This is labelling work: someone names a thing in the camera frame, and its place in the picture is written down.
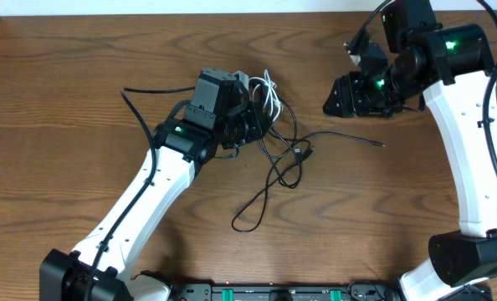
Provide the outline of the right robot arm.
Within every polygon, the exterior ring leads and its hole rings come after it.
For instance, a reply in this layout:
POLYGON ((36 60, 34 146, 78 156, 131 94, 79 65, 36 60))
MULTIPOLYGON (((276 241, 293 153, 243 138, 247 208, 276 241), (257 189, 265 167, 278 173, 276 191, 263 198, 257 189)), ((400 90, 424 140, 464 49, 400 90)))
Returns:
POLYGON ((479 283, 497 278, 497 54, 479 25, 446 28, 426 0, 385 1, 374 15, 387 50, 361 27, 345 45, 356 71, 335 81, 323 112, 389 118, 418 96, 439 128, 459 201, 459 229, 432 236, 428 259, 385 299, 485 300, 479 283))

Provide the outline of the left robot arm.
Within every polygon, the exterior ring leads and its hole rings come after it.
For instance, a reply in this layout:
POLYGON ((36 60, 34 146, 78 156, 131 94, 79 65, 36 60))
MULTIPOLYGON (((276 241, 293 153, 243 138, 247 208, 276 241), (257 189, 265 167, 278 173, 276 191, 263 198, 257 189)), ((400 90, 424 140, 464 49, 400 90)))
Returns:
POLYGON ((172 203, 218 148, 235 157, 260 140, 281 105, 268 73, 250 77, 205 68, 154 130, 143 164, 105 218, 70 253, 53 249, 39 269, 42 300, 169 299, 172 287, 154 274, 135 275, 141 252, 172 203))

